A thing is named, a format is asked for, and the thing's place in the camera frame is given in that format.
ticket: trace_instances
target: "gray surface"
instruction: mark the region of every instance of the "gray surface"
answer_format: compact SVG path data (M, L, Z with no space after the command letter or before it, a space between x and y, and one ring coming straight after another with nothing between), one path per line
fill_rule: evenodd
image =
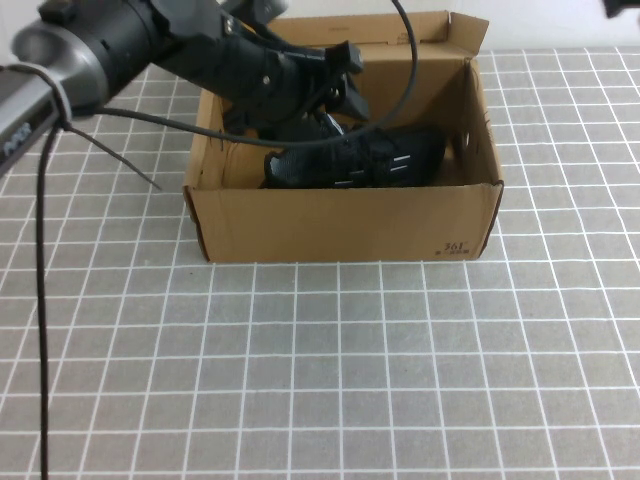
M84 125L152 196L62 137L55 478L640 478L640 50L590 53L479 58L509 188L468 264L212 268L188 135ZM118 103L193 121L197 94L151 70ZM35 165L0 187L2 478L37 471Z

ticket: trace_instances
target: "white background wall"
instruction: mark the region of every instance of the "white background wall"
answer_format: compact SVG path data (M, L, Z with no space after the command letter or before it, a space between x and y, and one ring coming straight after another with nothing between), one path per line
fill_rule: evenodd
M8 53L8 39L35 18L40 3L0 0L0 61ZM403 5L409 11L446 9L490 20L488 49L640 44L639 11L607 20L601 0L403 0ZM392 11L389 0L292 0L288 15Z

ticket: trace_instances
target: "black sneaker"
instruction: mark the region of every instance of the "black sneaker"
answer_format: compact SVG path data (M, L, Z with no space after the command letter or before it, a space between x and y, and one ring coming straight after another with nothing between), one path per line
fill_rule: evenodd
M446 141L446 135L436 128L396 128L329 147L271 153L265 159L265 187L426 186L440 169Z

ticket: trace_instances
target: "open cardboard box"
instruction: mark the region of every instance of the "open cardboard box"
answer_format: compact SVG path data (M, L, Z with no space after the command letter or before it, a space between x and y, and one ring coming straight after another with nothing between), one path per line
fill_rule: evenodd
M474 60L488 22L456 13L410 15L418 79L389 126L435 124L450 136L435 185L405 189L264 190L270 149L195 137L184 194L211 262L360 262L478 258L504 188ZM350 40L375 120L406 88L408 37L398 15L284 19L272 28L307 46ZM226 104L204 92L198 125L221 130Z

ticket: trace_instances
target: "black wire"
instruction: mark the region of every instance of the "black wire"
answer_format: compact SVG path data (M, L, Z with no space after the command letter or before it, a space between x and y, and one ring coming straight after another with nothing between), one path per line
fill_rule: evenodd
M407 12L404 10L402 5L400 4L400 0L391 0L393 5L398 10L400 17L402 18L402 22L407 29L407 34L409 36L409 45L411 46L411 74L409 76L409 83L407 84L407 88L405 89L402 97L396 104L396 106L387 113L383 118L378 120L377 122L366 125L358 130L355 130L351 133L347 133L346 135L342 135L339 137L332 137L323 140L313 140L308 142L277 142L277 141L269 141L269 140L261 140L256 138L243 137L238 135L230 135L227 133L216 132L213 130L209 130L207 128L197 127L194 125L188 125L186 123L177 122L175 120L170 120L167 118L157 117L155 115L149 115L147 113L134 112L131 110L124 110L120 108L99 108L94 113L98 115L110 115L114 117L123 117L123 118L133 118L134 120L140 120L148 123L155 123L157 125L163 125L165 127L173 128L176 130L182 130L185 132L194 133L197 135L203 135L209 138L216 138L219 140L225 140L233 143L243 143L246 145L255 145L258 147L268 147L268 148L317 148L317 147L327 147L330 145L336 145L342 143L347 140L354 140L362 135L370 133L374 130L379 129L383 125L389 123L392 119L394 119L398 113L404 108L405 104L409 100L409 97L413 93L413 89L416 84L416 77L418 73L418 44L416 41L416 36L413 31L413 27L411 26L411 21L407 16Z
M38 294L38 340L40 344L40 478L49 478L49 353L47 349L47 297L45 291L44 203L49 157L61 126L49 133L40 155L36 186L36 283Z
M93 138L91 135L78 130L77 128L74 128L71 125L66 125L64 127L65 131L67 132L71 132L71 133L75 133L76 135L78 135L79 137L84 138L86 141L88 141L89 143L92 143L93 145L95 145L96 147L98 147L100 150L104 151L105 153L108 153L109 155L111 155L113 158L115 158L116 160L118 160L119 162L122 162L124 165L126 165L129 169L133 170L135 173L138 174L138 176L140 178L142 178L143 180L145 180L147 183L153 185L156 189L158 190L162 190L162 187L160 187L160 185L158 185L156 182L154 182L153 180L151 180L147 175L145 175L138 167L136 167L133 163L131 163L129 160L127 160L126 158L124 158L122 155L114 152L112 149L110 149L109 147L107 147L104 143L96 140L95 138Z

